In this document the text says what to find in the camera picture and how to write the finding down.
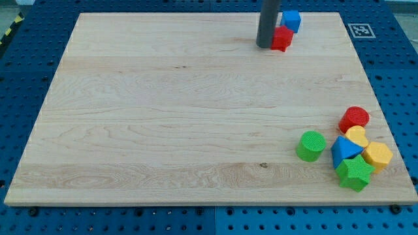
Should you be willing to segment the grey cylindrical robot arm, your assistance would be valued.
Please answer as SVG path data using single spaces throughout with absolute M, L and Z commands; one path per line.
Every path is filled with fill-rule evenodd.
M 270 48 L 280 9 L 281 0 L 264 0 L 261 6 L 256 45 Z

